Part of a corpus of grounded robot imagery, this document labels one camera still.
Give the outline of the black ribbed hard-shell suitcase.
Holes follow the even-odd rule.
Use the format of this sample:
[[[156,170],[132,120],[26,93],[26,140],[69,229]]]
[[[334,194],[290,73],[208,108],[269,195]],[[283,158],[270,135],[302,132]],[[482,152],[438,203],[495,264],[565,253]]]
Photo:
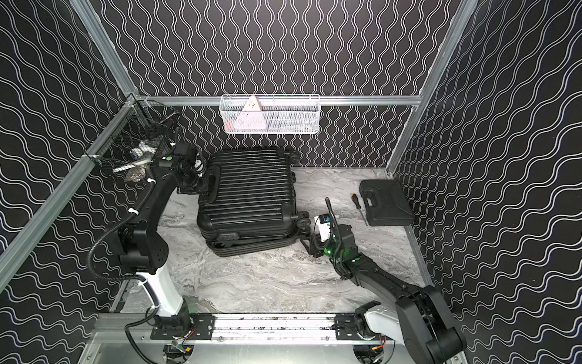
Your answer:
[[[214,154],[199,190],[197,225],[220,257],[287,247],[307,238],[309,214],[296,204],[297,151],[281,148]]]

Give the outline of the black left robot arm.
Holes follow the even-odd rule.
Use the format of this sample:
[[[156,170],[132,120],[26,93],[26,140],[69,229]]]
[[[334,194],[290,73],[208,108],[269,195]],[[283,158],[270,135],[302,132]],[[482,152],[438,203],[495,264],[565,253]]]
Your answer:
[[[154,158],[145,168],[148,190],[138,206],[128,210],[128,216],[109,227],[93,244],[87,256],[87,268],[93,277],[103,281],[136,280],[142,284],[151,302],[153,319],[158,327],[173,329],[177,335],[190,330],[187,304],[177,292],[167,267],[169,246],[158,232],[159,221],[171,195],[197,194],[204,164],[199,151],[189,143],[178,143]],[[97,248],[113,243],[114,261],[122,275],[105,275],[94,266]]]

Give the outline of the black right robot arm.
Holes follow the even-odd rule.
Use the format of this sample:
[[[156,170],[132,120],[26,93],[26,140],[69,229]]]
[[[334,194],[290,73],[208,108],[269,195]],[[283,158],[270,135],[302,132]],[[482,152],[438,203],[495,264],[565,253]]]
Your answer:
[[[377,296],[355,313],[363,338],[381,335],[402,344],[416,363],[445,363],[465,350],[465,335],[434,286],[422,288],[382,269],[359,251],[351,226],[333,214],[301,214],[296,226],[310,255],[326,256],[341,279]]]

